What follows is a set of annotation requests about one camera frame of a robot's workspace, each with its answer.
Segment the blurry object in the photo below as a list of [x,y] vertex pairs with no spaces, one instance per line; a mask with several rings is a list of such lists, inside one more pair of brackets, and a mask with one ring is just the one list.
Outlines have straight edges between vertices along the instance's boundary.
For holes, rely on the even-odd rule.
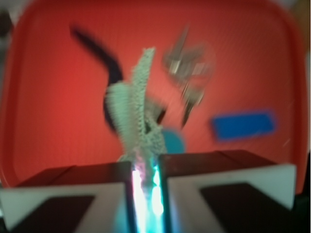
[[297,0],[270,0],[270,1],[275,2],[286,9],[291,8],[297,2]]
[[201,68],[196,66],[197,60],[204,54],[204,45],[199,45],[191,49],[183,50],[189,27],[187,26],[171,51],[164,54],[163,62],[178,83],[185,84],[189,78],[196,74],[202,75],[207,69],[206,64],[201,64]]
[[13,24],[9,12],[0,9],[0,38],[6,37],[12,27]]
[[154,117],[154,120],[160,124],[164,118],[166,109],[157,103],[155,100],[146,97],[145,100],[145,113],[149,112],[151,116]]
[[166,153],[162,128],[156,123],[153,111],[145,111],[146,86],[155,48],[144,50],[136,65],[132,83],[111,85],[107,106],[123,142],[125,155],[119,161],[131,161],[139,171],[142,185],[154,185],[154,160]]
[[13,25],[16,25],[26,7],[33,0],[1,0],[0,7],[8,9]]
[[177,82],[178,86],[182,88],[182,98],[186,101],[182,126],[185,126],[187,123],[193,107],[199,105],[202,101],[204,96],[203,89],[206,85],[205,80],[208,80],[207,77],[211,74],[212,68],[212,62],[209,62],[209,64],[202,62],[205,45],[198,45],[186,50],[183,49],[188,30],[189,26],[186,26],[172,50],[165,52],[163,56],[165,68],[174,81]]
[[[300,192],[307,160],[308,110],[304,56],[288,13],[267,0],[235,0],[234,4],[187,0],[178,9],[175,0],[126,5],[38,0],[25,11],[14,30],[5,67],[0,117],[3,186],[15,186],[47,167],[109,163],[122,154],[119,138],[103,119],[108,74],[105,80],[89,78],[88,74],[100,75],[104,69],[92,57],[87,59],[86,51],[70,37],[69,23],[76,19],[99,39],[109,35],[103,42],[122,59],[124,76],[131,74],[133,59],[138,59],[143,45],[161,49],[147,89],[168,106],[163,124],[172,128],[181,124],[181,92],[163,72],[161,58],[190,22],[189,36],[193,33],[194,38],[189,38],[189,45],[210,42],[217,71],[183,129],[187,151],[243,148],[277,163],[291,162],[297,165]],[[275,134],[221,145],[212,140],[208,124],[212,117],[258,108],[275,112],[282,126]]]
[[164,128],[162,134],[168,154],[182,154],[186,152],[186,142],[177,131]]
[[[112,55],[110,55],[107,52],[107,49],[105,48],[104,45],[99,44],[98,42],[95,42],[94,39],[87,33],[83,32],[82,30],[76,28],[76,27],[71,27],[70,28],[71,34],[77,38],[80,43],[82,43],[94,56],[96,56],[103,64],[105,67],[107,67],[108,72],[109,72],[109,78],[108,78],[108,84],[107,86],[109,87],[110,85],[117,83],[119,81],[123,80],[123,75],[121,68],[115,58],[113,58]],[[115,126],[113,125],[113,121],[111,119],[111,116],[109,114],[109,110],[107,108],[107,103],[106,103],[106,94],[104,96],[104,116],[105,120],[108,123],[110,129],[113,131],[116,130]]]
[[298,0],[291,8],[301,30],[305,51],[310,51],[310,0]]
[[222,115],[214,117],[211,122],[219,141],[254,138],[276,130],[269,113]]
[[188,84],[186,85],[183,92],[183,99],[186,101],[186,107],[184,110],[182,126],[185,126],[193,107],[201,103],[203,96],[203,90],[192,88]]

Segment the green fuzzy object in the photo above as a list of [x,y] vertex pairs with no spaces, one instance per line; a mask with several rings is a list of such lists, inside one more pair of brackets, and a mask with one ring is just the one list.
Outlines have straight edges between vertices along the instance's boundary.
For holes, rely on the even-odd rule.
[[132,83],[114,84],[107,94],[107,106],[125,150],[119,161],[131,161],[139,170],[144,186],[153,185],[154,159],[167,152],[162,127],[144,109],[154,54],[155,48],[145,49],[133,70]]

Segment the dark rectangle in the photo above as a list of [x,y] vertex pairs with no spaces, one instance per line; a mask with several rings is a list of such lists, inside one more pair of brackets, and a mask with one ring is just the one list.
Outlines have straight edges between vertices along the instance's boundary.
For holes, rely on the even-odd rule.
[[200,154],[171,154],[159,157],[159,169],[166,177],[205,174],[244,168],[219,151]]
[[34,175],[27,181],[22,182],[18,186],[32,187],[96,183],[125,184],[128,223],[131,232],[136,232],[131,162],[47,169]]
[[245,150],[223,150],[220,153],[245,168],[275,165],[274,162]]
[[247,183],[201,189],[228,233],[297,233],[296,216]]
[[11,233],[72,233],[93,199],[93,196],[48,199]]

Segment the red tray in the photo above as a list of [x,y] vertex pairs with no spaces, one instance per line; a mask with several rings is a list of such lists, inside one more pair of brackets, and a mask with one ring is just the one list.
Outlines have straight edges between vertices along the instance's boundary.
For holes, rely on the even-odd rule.
[[[181,93],[161,59],[190,23],[188,44],[207,41],[216,55],[205,97],[181,129]],[[163,124],[181,131],[187,152],[245,149],[297,165],[307,161],[304,56],[289,15],[265,0],[37,0],[20,19],[6,64],[0,122],[4,186],[51,167],[116,161],[118,137],[104,121],[107,71],[69,33],[76,24],[113,51],[126,79],[142,49],[156,47],[148,94],[164,105]],[[211,117],[270,110],[272,135],[219,143]]]

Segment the glowing light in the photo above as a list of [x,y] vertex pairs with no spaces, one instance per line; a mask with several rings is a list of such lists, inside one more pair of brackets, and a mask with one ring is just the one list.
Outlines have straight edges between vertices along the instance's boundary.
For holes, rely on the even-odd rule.
[[144,193],[140,186],[141,178],[139,175],[139,171],[133,171],[132,177],[133,177],[133,196],[137,218],[137,228],[138,232],[144,233],[146,232],[147,203]]
[[160,175],[159,175],[159,169],[157,167],[155,168],[154,183],[156,184],[156,186],[160,187]]
[[133,171],[132,175],[138,232],[163,232],[163,204],[158,168],[155,168],[155,187],[152,189],[151,196],[144,194],[141,188],[139,171]]
[[161,216],[163,214],[163,204],[161,200],[161,188],[156,186],[152,190],[152,210],[156,216]]

